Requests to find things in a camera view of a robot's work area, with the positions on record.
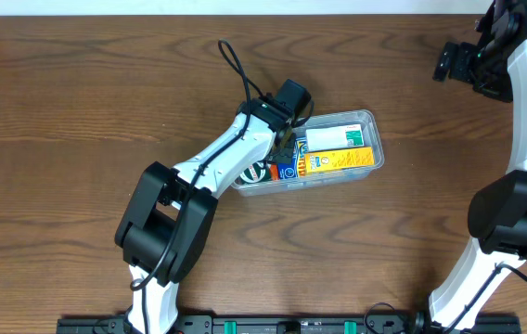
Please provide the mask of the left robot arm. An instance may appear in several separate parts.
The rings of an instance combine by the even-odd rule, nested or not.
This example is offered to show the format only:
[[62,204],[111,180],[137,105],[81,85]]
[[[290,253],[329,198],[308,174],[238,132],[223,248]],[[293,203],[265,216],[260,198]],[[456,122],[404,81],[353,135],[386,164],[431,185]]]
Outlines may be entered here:
[[282,149],[313,106],[307,89],[287,80],[275,95],[242,102],[229,128],[191,159],[172,168],[155,161],[141,174],[114,236],[132,274],[131,332],[173,327],[179,283],[203,252],[218,199],[249,166]]

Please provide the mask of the green round-logo box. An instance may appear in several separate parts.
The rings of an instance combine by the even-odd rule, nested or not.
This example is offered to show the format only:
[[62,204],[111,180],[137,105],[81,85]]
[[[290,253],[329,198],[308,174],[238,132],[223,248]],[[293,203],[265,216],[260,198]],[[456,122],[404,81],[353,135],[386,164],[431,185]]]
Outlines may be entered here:
[[236,180],[240,185],[252,185],[272,180],[270,167],[266,162],[255,162],[250,165]]

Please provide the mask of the red medicine box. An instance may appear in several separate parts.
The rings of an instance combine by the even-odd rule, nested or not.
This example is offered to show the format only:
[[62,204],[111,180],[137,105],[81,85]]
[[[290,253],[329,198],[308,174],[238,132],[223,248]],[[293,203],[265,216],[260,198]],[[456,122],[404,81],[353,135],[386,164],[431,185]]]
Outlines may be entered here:
[[278,174],[278,168],[277,168],[277,165],[272,163],[269,167],[269,170],[270,170],[270,174],[271,174],[271,179],[273,181],[277,181],[280,179],[279,177],[279,174]]

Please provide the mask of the blue Kool Fever box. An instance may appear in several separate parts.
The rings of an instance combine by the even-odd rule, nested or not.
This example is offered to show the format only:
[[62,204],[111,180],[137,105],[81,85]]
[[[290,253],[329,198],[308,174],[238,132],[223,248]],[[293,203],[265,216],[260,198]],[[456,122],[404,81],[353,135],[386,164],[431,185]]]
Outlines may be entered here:
[[304,137],[296,139],[290,163],[279,163],[276,166],[280,180],[306,176],[305,154],[308,152],[307,141]]

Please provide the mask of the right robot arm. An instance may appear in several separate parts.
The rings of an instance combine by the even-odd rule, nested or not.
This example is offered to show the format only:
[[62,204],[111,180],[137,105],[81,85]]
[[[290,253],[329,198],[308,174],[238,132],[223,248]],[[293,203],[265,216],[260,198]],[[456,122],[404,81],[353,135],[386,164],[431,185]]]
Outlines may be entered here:
[[475,45],[448,42],[433,80],[454,79],[513,106],[512,147],[506,173],[478,191],[468,210],[469,242],[411,333],[518,333],[513,315],[481,315],[504,279],[527,283],[527,0],[494,1],[477,21]]

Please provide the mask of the yellow medicine box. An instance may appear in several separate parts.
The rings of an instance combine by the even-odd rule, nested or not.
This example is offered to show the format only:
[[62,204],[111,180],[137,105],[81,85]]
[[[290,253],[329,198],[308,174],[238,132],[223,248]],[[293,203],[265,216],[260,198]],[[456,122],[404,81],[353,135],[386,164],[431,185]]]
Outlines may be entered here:
[[327,173],[375,164],[371,147],[309,152],[304,156],[307,173]]

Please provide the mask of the white Panadol box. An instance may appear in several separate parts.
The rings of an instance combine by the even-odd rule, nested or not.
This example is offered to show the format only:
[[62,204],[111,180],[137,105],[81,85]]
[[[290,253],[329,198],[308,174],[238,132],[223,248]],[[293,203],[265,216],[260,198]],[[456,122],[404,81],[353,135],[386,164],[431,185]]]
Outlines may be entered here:
[[307,129],[305,137],[310,151],[355,148],[365,145],[360,124]]

